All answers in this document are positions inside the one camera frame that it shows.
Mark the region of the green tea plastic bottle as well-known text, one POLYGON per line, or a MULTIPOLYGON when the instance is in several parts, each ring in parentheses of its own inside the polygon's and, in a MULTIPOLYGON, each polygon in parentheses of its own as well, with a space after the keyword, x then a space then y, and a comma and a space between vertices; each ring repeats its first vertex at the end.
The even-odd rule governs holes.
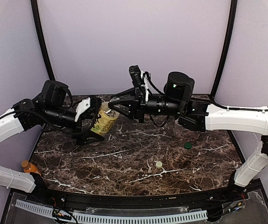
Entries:
POLYGON ((98 115, 100 115, 100 118, 97 119, 91 131, 104 137, 113 127, 120 113, 110 109, 109 102, 107 101, 102 103, 98 115))

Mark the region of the Starbucks coffee glass bottle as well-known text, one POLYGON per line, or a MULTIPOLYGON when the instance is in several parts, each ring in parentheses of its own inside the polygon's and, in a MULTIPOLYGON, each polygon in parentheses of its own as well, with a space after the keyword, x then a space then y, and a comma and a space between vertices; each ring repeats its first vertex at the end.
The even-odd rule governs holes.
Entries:
POLYGON ((179 124, 179 119, 175 120, 174 121, 174 127, 173 127, 173 134, 180 138, 182 136, 182 133, 183 133, 183 127, 182 125, 179 124))

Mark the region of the cream white bottle cap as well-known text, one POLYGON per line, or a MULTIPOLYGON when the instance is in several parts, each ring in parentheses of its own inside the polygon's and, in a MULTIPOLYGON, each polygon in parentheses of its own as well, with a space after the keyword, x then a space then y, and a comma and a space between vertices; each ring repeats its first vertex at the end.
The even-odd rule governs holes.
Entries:
POLYGON ((163 168, 163 163, 161 161, 156 161, 156 168, 163 168))

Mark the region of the green bottle cap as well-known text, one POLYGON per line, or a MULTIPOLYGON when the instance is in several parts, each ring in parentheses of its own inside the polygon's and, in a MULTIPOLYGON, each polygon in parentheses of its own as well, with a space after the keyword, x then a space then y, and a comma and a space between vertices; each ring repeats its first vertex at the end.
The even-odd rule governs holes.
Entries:
POLYGON ((185 142, 184 143, 184 149, 191 149, 192 148, 192 143, 191 142, 185 142))

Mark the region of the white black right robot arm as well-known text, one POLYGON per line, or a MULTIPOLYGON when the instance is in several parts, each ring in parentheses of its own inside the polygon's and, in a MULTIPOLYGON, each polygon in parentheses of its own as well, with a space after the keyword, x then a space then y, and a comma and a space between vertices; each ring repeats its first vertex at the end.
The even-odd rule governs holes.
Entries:
POLYGON ((185 129, 197 132, 231 130, 261 135, 262 147, 231 176, 232 188, 244 188, 268 165, 268 106, 231 107, 192 97, 195 81, 181 72, 171 72, 163 92, 152 94, 150 74, 130 68, 133 87, 116 94, 110 109, 143 122, 145 115, 173 116, 185 129))

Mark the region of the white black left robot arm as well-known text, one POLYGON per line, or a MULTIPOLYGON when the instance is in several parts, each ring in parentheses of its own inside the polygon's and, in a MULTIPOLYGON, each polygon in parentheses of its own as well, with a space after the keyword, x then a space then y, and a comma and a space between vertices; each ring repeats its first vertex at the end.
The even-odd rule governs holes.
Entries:
MULTIPOLYGON (((70 105, 64 106, 66 97, 72 98, 66 84, 46 81, 34 99, 21 100, 0 116, 0 143, 45 124, 70 135, 80 146, 103 141, 103 136, 91 130, 99 119, 101 99, 89 96, 77 102, 70 100, 70 105)), ((23 174, 2 166, 0 186, 26 193, 46 187, 42 177, 34 171, 23 174)))

